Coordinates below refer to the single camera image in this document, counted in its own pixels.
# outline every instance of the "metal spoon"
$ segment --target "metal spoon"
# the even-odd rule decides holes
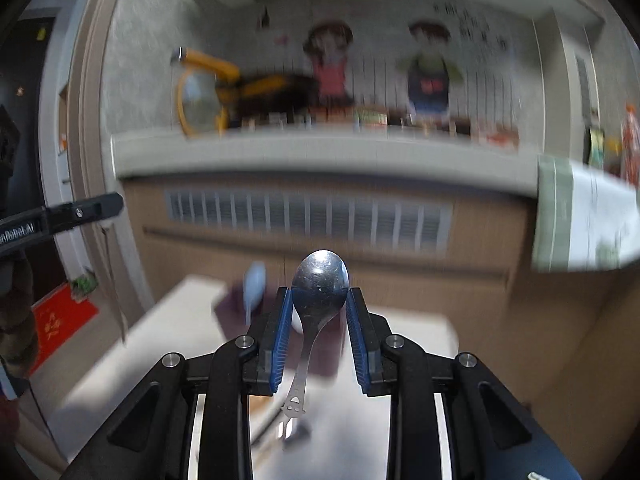
[[[349,275],[344,262],[331,251],[307,256],[293,276],[291,299],[302,324],[302,352],[282,411],[289,417],[305,410],[306,374],[316,337],[344,306],[349,291]]]

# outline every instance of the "kitchen counter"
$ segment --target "kitchen counter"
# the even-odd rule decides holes
[[[527,197],[538,193],[538,153],[369,128],[263,128],[198,139],[151,128],[111,137],[117,179],[175,173],[295,171],[412,178]]]

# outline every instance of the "blue gripper pad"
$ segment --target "blue gripper pad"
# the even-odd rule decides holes
[[[280,309],[276,337],[273,343],[273,354],[271,355],[271,375],[269,377],[269,384],[273,393],[278,391],[278,386],[282,382],[284,363],[287,359],[287,348],[289,346],[289,331],[291,329],[292,314],[293,301],[291,301],[291,290],[287,289],[284,301],[282,302],[282,308]]]
[[[362,388],[362,393],[366,394],[371,386],[371,376],[369,375],[369,355],[364,343],[362,325],[358,316],[353,289],[347,295],[347,327],[349,329],[349,340],[351,341],[351,351],[353,352],[353,363],[356,367],[356,377],[358,384]]]

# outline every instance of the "cartoon character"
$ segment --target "cartoon character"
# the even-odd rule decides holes
[[[353,42],[353,33],[345,22],[325,22],[309,31],[303,45],[314,68],[318,80],[319,105],[345,107],[353,104],[353,99],[344,88],[347,49]]]
[[[442,51],[451,39],[449,29],[436,22],[416,22],[409,32],[422,51],[398,62],[406,70],[409,101],[417,114],[446,114],[449,110],[449,86],[464,78],[458,67],[444,59]]]

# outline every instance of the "cabinet vent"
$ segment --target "cabinet vent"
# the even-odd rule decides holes
[[[171,190],[171,220],[302,237],[331,237],[364,246],[444,252],[453,206],[357,196],[255,190]]]

